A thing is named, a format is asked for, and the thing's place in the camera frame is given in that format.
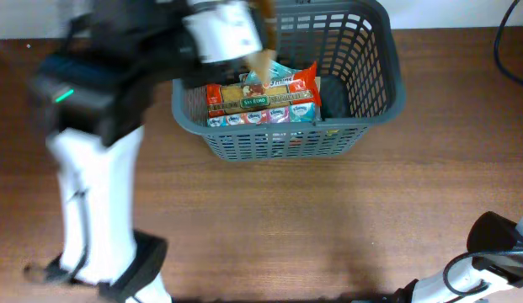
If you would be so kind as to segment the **San Remo spaghetti pack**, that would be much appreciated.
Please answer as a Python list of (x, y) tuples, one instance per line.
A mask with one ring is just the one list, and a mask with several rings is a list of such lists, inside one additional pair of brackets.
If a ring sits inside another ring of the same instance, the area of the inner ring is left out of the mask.
[(307, 69), (268, 83), (209, 84), (206, 86), (208, 116), (214, 118), (306, 103), (320, 106), (317, 67), (314, 62)]

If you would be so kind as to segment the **beige clear wrapper bag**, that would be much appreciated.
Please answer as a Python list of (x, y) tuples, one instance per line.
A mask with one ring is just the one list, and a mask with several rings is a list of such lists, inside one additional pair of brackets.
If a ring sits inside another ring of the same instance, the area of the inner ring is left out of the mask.
[(276, 58), (275, 9), (272, 0), (250, 0), (253, 22), (258, 32), (262, 49), (247, 55), (246, 62), (262, 83), (270, 80), (271, 62)]

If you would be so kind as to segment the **light teal tissue pack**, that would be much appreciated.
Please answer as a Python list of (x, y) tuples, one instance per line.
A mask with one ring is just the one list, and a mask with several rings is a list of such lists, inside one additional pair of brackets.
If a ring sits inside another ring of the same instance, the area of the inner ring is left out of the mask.
[[(268, 81), (273, 79), (280, 79), (283, 77), (289, 77), (295, 73), (299, 72), (298, 69), (289, 68), (288, 66), (283, 66), (276, 61), (272, 61), (269, 68)], [(254, 72), (243, 73), (239, 75), (240, 82), (244, 83), (262, 83), (261, 78)]]

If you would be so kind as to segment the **blue pasta pack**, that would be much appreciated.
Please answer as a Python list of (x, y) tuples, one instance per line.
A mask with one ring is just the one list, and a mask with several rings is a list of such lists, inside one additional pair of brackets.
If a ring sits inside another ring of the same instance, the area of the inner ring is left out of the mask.
[(315, 103), (305, 103), (209, 118), (207, 120), (207, 125), (216, 128), (233, 125), (264, 125), (301, 122), (312, 123), (319, 121), (320, 119), (320, 108)]

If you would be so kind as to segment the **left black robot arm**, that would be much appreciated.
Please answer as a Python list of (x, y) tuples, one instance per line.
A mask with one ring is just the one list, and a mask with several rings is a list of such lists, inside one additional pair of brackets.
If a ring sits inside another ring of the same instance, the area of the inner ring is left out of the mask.
[(24, 268), (35, 284), (85, 284), (110, 302), (169, 302), (165, 239), (133, 226), (143, 117), (160, 82), (210, 81), (223, 62), (263, 50), (246, 1), (93, 1), (29, 89), (57, 165), (64, 247)]

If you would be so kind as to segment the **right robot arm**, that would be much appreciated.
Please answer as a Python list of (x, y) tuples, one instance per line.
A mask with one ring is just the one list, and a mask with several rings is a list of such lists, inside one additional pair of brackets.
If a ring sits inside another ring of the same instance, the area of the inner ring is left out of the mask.
[(467, 250), (437, 274), (415, 279), (391, 302), (479, 302), (496, 292), (523, 287), (523, 217), (511, 221), (493, 211), (482, 214), (467, 237)]

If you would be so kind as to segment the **grey plastic shopping basket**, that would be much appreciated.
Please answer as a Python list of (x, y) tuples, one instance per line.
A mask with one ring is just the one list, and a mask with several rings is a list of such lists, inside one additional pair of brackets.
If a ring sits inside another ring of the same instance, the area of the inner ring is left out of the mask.
[(295, 69), (317, 63), (321, 119), (312, 123), (207, 124), (205, 88), (173, 81), (177, 123), (231, 162), (332, 157), (347, 152), (373, 125), (405, 104), (390, 19), (376, 0), (276, 1), (277, 61)]

